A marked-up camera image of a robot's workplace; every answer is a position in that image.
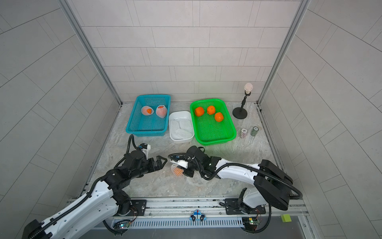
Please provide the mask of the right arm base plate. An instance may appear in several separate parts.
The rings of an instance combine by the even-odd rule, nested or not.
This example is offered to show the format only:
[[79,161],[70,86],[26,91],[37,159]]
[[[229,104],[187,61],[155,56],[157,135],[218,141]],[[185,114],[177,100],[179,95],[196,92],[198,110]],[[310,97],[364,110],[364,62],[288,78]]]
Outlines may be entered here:
[[249,208],[244,204],[239,204],[238,198],[226,198],[224,202],[220,202],[227,215],[264,215],[267,213],[263,205],[256,208]]

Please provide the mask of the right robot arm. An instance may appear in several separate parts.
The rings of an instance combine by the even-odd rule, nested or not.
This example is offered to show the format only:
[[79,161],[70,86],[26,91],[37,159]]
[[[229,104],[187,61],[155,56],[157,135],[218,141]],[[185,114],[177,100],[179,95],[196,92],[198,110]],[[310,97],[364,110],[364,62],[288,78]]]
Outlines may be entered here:
[[202,179],[232,179],[245,182],[254,188],[245,188],[240,193],[234,210],[253,214],[259,206],[268,205],[286,211],[290,200],[299,200],[303,194],[293,186],[293,180],[269,160],[259,164],[244,164],[221,157],[208,156],[203,147],[192,146],[186,153],[168,155],[170,161],[194,177],[198,172]]

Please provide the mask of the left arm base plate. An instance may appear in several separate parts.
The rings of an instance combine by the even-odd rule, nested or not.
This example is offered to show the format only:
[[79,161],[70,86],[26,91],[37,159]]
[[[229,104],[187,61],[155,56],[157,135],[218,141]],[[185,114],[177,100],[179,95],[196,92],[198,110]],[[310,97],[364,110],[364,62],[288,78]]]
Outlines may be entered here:
[[121,217],[144,216],[147,200],[130,200],[119,206],[117,215]]

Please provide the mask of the white foam net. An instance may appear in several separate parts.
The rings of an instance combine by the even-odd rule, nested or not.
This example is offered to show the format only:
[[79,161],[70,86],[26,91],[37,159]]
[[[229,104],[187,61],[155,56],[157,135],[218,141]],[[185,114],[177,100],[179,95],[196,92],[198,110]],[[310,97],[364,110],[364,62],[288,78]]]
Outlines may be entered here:
[[180,125],[179,125],[178,121],[171,120],[171,122],[170,122],[170,130],[171,130],[172,134],[173,135],[177,135],[178,132],[179,132],[179,129],[180,129]]
[[174,130],[174,135],[177,139],[189,139],[193,137],[193,134],[190,131],[178,127]]

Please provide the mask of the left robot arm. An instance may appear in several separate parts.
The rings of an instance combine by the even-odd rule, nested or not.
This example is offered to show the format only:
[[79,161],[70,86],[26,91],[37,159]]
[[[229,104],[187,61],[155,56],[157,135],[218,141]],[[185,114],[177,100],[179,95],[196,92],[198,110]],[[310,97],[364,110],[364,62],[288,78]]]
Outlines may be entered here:
[[131,180],[163,169],[167,159],[160,155],[150,158],[151,147],[136,145],[130,135],[123,158],[105,175],[97,178],[88,192],[55,215],[39,222],[33,220],[23,230],[24,239],[78,238],[107,218],[144,214],[143,206],[135,206],[124,191]]

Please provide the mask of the netted orange front corner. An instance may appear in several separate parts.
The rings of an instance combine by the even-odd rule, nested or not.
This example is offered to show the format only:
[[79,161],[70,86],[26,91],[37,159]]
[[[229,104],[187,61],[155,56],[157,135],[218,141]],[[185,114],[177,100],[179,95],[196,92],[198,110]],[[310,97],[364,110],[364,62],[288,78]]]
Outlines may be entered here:
[[214,115],[214,119],[216,122],[222,122],[224,120],[224,115],[221,112],[217,112]]

